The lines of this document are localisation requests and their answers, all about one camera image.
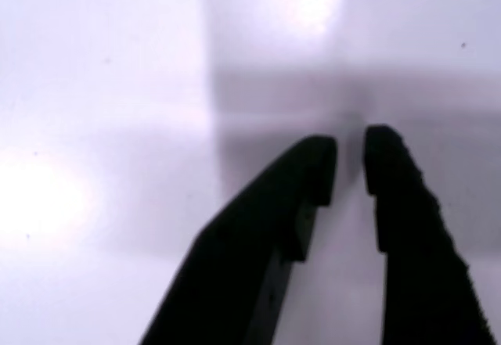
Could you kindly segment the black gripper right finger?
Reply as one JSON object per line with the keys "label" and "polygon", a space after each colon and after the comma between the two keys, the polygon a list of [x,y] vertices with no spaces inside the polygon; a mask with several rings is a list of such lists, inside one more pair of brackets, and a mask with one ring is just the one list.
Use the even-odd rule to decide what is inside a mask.
{"label": "black gripper right finger", "polygon": [[386,257],[381,342],[494,344],[469,268],[402,136],[369,126],[363,161]]}

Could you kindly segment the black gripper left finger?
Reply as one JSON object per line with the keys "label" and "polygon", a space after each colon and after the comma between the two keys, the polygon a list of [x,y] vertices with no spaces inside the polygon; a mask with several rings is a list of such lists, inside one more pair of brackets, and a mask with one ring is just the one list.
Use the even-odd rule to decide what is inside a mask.
{"label": "black gripper left finger", "polygon": [[336,166],[337,141],[326,135],[268,165],[195,238],[142,342],[270,344]]}

